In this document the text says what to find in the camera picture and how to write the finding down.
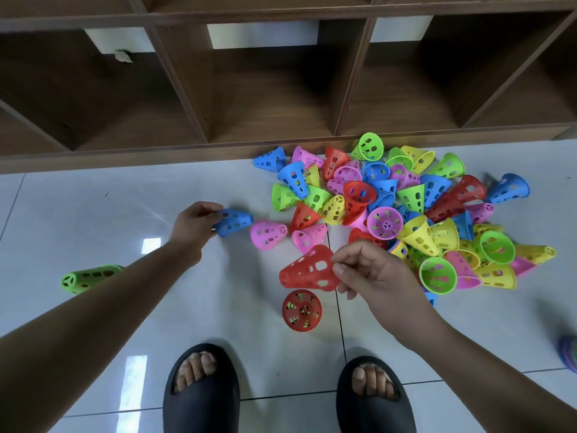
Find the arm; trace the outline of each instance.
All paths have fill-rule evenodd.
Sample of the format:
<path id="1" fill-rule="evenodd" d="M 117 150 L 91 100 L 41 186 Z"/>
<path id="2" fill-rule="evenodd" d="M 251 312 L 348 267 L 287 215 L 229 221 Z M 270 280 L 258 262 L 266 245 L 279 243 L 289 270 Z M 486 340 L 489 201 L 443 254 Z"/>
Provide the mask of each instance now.
<path id="1" fill-rule="evenodd" d="M 66 413 L 200 261 L 221 209 L 195 203 L 178 216 L 166 245 L 0 339 L 3 432 L 45 432 Z"/>
<path id="2" fill-rule="evenodd" d="M 488 433 L 569 433 L 577 410 L 445 322 L 396 256 L 357 241 L 333 256 L 340 293 L 360 294 L 379 324 L 419 354 Z"/>

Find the red plastic cone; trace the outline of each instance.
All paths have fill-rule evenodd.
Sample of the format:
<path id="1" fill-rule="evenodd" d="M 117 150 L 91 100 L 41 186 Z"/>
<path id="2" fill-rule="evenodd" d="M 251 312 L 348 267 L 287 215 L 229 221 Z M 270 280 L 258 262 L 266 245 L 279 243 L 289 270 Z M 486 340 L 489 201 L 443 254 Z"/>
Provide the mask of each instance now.
<path id="1" fill-rule="evenodd" d="M 325 156 L 327 157 L 327 159 L 325 160 L 325 163 L 323 164 L 321 171 L 321 177 L 325 181 L 333 179 L 333 177 L 335 176 L 336 169 L 341 166 L 344 166 L 347 162 L 351 160 L 349 158 L 349 155 L 333 147 L 325 148 Z"/>
<path id="2" fill-rule="evenodd" d="M 332 272 L 332 255 L 328 247 L 316 245 L 280 271 L 280 283 L 287 289 L 336 290 L 340 281 Z"/>
<path id="3" fill-rule="evenodd" d="M 464 212 L 463 204 L 455 196 L 445 193 L 425 212 L 425 215 L 433 222 L 438 223 Z"/>
<path id="4" fill-rule="evenodd" d="M 475 176 L 465 175 L 447 194 L 453 195 L 459 202 L 466 204 L 474 200 L 485 200 L 487 188 Z"/>
<path id="5" fill-rule="evenodd" d="M 349 234 L 349 244 L 358 240 L 368 240 L 376 244 L 378 247 L 382 247 L 384 250 L 389 249 L 389 240 L 381 240 L 379 238 L 373 237 L 370 232 L 363 232 L 360 229 L 355 228 Z"/>
<path id="6" fill-rule="evenodd" d="M 321 301 L 308 290 L 295 290 L 283 302 L 283 319 L 299 333 L 306 333 L 316 327 L 322 316 Z"/>
<path id="7" fill-rule="evenodd" d="M 347 214 L 358 213 L 377 200 L 377 190 L 366 182 L 351 181 L 344 184 L 343 196 Z"/>
<path id="8" fill-rule="evenodd" d="M 299 202 L 297 204 L 297 209 L 295 210 L 290 226 L 288 227 L 288 232 L 293 233 L 297 230 L 302 230 L 313 226 L 321 219 L 321 214 L 310 208 L 304 202 Z"/>

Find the person's left hand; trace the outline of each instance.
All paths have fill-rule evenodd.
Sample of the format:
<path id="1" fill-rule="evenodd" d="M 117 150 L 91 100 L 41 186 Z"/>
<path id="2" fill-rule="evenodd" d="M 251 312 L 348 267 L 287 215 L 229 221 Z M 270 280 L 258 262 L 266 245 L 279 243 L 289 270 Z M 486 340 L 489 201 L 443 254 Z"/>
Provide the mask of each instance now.
<path id="1" fill-rule="evenodd" d="M 167 244 L 182 247 L 190 254 L 191 266 L 194 266 L 202 258 L 206 242 L 216 235 L 212 227 L 222 219 L 218 211 L 223 208 L 214 202 L 195 202 L 178 215 Z"/>

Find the hand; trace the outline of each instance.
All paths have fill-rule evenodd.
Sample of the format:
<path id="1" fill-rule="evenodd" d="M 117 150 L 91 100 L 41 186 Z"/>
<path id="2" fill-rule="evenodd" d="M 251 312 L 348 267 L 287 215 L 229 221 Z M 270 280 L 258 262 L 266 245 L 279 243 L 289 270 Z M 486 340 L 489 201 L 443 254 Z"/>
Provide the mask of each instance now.
<path id="1" fill-rule="evenodd" d="M 399 257 L 360 240 L 340 248 L 331 260 L 341 280 L 337 291 L 348 299 L 360 294 L 379 324 L 407 348 L 443 322 Z"/>
<path id="2" fill-rule="evenodd" d="M 222 219 L 222 214 L 218 211 L 223 208 L 213 202 L 195 202 L 182 211 L 174 222 L 167 244 L 182 247 L 191 257 L 191 267 L 202 258 L 202 249 L 206 242 L 216 235 L 212 227 Z"/>

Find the person's right arm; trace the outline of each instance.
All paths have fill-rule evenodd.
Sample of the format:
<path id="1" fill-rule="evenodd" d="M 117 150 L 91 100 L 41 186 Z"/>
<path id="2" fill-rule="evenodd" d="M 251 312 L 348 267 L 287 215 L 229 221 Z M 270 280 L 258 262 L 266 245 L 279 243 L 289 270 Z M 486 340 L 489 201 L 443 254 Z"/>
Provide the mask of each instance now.
<path id="1" fill-rule="evenodd" d="M 402 260 L 368 241 L 332 260 L 340 293 L 357 293 L 380 325 L 419 354 L 488 433 L 576 431 L 577 410 L 445 322 Z"/>

